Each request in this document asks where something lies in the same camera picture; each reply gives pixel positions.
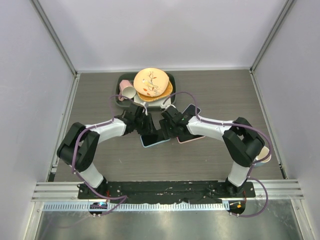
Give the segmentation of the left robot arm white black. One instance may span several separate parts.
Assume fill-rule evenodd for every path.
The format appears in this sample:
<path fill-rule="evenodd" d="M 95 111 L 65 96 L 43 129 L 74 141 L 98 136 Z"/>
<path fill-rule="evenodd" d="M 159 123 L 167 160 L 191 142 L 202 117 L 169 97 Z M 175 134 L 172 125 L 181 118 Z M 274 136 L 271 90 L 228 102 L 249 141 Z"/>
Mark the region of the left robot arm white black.
<path fill-rule="evenodd" d="M 92 125 L 73 123 L 56 155 L 89 185 L 89 194 L 100 200 L 107 195 L 107 180 L 93 163 L 98 144 L 133 131 L 140 135 L 154 135 L 157 132 L 146 107 L 132 102 L 121 115 L 109 121 Z"/>

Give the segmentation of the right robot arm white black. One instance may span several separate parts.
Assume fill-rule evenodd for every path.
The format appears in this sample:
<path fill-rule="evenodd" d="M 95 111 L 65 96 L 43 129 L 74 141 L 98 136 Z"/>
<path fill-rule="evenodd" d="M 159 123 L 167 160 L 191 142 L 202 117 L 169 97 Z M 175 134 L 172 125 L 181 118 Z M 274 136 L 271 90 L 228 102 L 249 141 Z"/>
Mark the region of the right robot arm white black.
<path fill-rule="evenodd" d="M 245 118 L 213 120 L 196 113 L 181 113 L 173 105 L 161 115 L 160 125 L 168 137 L 204 136 L 224 142 L 233 160 L 224 193 L 233 198 L 243 193 L 254 160 L 265 146 L 265 141 Z"/>

